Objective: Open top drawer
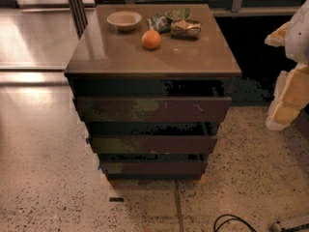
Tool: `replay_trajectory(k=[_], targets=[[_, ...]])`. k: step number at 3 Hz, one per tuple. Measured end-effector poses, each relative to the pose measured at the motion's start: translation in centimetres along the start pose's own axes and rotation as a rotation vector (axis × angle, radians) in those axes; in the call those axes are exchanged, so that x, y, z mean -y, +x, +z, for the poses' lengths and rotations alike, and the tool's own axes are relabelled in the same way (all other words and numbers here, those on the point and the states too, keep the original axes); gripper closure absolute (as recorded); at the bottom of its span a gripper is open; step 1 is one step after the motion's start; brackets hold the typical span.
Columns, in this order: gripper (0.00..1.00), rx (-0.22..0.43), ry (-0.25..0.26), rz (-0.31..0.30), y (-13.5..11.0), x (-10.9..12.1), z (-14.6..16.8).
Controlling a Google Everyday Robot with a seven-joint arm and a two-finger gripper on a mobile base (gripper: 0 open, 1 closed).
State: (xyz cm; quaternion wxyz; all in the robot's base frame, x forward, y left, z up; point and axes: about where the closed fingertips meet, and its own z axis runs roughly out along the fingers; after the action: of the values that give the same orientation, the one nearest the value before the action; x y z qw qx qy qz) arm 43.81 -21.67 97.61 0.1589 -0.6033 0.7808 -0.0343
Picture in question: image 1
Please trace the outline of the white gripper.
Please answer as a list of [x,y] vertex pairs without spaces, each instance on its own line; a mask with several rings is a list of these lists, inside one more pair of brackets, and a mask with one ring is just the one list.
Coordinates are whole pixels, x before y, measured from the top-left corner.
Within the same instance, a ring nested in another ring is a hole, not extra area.
[[265,38],[265,44],[285,46],[285,54],[297,64],[289,72],[282,71],[276,81],[274,100],[267,112],[266,126],[271,131],[287,128],[309,103],[309,0]]

